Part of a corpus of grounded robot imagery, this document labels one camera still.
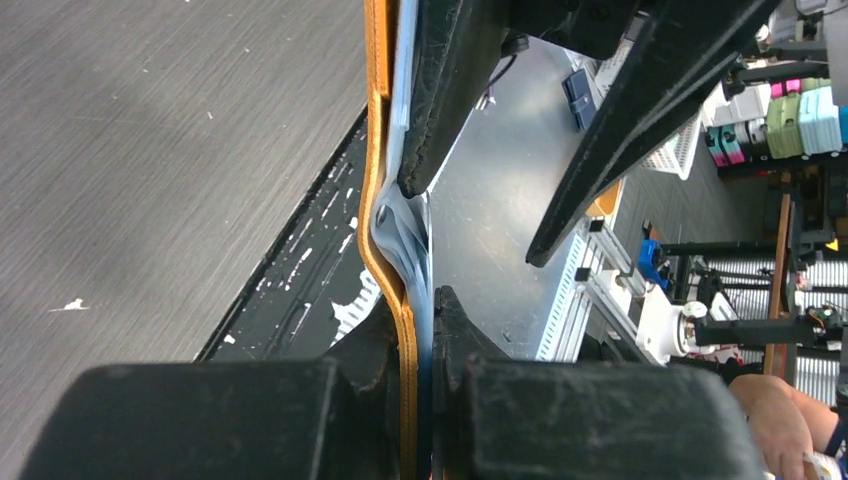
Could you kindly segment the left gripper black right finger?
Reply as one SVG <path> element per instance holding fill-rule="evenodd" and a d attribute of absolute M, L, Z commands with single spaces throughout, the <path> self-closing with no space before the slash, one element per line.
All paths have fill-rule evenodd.
<path fill-rule="evenodd" d="M 715 374 L 689 366 L 509 358 L 435 294 L 436 479 L 760 479 Z"/>

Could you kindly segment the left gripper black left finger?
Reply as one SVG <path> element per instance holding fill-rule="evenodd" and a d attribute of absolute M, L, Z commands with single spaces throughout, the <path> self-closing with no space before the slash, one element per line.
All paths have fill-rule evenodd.
<path fill-rule="evenodd" d="M 62 394 L 24 479 L 396 479 L 385 300 L 311 359 L 104 365 Z"/>

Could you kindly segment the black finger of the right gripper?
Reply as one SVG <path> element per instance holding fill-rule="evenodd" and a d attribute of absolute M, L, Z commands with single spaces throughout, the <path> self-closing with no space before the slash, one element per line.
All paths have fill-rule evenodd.
<path fill-rule="evenodd" d="M 695 116 L 775 1 L 654 1 L 528 247 L 543 267 L 588 206 Z"/>
<path fill-rule="evenodd" d="M 423 194 L 501 59 L 507 1 L 421 1 L 417 7 L 409 129 L 397 183 Z"/>

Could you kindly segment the yellow card holder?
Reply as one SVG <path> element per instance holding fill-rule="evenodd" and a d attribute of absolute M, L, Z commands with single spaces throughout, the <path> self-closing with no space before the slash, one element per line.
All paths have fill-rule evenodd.
<path fill-rule="evenodd" d="M 399 354 L 403 479 L 428 479 L 433 450 L 434 287 L 427 193 L 410 199 L 399 174 L 411 121 L 415 1 L 367 1 L 368 146 L 358 245 L 394 319 Z"/>

